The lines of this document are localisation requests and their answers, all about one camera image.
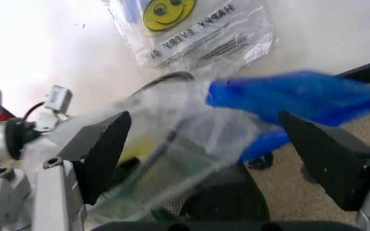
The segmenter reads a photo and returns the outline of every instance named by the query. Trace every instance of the blue object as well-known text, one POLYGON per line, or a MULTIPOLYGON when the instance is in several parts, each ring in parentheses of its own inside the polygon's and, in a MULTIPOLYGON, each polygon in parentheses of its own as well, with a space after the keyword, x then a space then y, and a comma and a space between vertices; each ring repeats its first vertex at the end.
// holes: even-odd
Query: blue object
MULTIPOLYGON (((338 126, 370 113, 370 85, 312 71, 262 78, 212 82, 206 103, 257 114, 279 124, 278 113, 288 111, 324 125, 338 126)), ((289 139, 284 130, 264 131, 242 154, 241 161, 269 153, 289 139)))

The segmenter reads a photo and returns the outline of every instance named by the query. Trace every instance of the plastic bag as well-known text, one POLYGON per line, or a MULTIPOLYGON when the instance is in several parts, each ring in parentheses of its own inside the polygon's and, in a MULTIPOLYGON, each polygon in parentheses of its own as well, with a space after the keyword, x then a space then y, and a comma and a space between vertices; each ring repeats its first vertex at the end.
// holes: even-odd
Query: plastic bag
POLYGON ((273 42, 260 0, 111 0, 109 11, 147 77, 227 77, 273 42))

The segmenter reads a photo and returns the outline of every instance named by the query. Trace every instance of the screw hole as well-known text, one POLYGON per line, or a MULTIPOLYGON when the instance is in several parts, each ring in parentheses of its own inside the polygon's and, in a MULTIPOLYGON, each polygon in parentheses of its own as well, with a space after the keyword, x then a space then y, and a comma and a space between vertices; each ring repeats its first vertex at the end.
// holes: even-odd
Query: screw hole
POLYGON ((190 229, 183 224, 174 224, 169 227, 168 231, 190 231, 190 229))
POLYGON ((50 159, 50 160, 48 160, 48 164, 54 164, 54 163, 56 163, 58 161, 58 159, 57 158, 52 158, 52 159, 50 159))
POLYGON ((0 168, 0 174, 1 174, 1 173, 4 173, 5 171, 6 171, 6 168, 5 168, 5 167, 1 167, 1 168, 0 168))

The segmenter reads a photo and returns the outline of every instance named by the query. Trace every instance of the black cable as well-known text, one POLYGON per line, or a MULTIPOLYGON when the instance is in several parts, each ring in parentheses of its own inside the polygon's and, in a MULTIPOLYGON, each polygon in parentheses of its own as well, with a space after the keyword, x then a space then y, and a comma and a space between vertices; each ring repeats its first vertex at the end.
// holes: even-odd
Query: black cable
POLYGON ((171 81, 171 80, 176 80, 176 81, 194 81, 195 78, 188 72, 185 71, 179 71, 179 72, 173 72, 167 75, 164 75, 162 77, 159 77, 155 79, 154 81, 146 84, 143 86, 141 89, 139 89, 137 92, 135 92, 133 95, 136 95, 137 93, 140 93, 144 90, 148 90, 149 88, 163 82, 171 81))
POLYGON ((31 107, 24 115, 24 120, 26 121, 26 119, 28 119, 29 115, 35 111, 35 109, 41 107, 45 102, 40 102, 40 103, 37 103, 36 105, 34 105, 33 107, 31 107))

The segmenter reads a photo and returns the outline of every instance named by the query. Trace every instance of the floor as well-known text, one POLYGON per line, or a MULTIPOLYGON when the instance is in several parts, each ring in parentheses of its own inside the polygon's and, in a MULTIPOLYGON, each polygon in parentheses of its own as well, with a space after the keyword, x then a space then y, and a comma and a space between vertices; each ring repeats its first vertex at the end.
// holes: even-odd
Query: floor
MULTIPOLYGON (((370 116, 343 126, 370 145, 370 116)), ((272 220, 331 220, 355 224, 356 212, 344 212, 300 173, 302 161, 292 145, 274 152, 274 167, 251 175, 263 191, 272 220)))

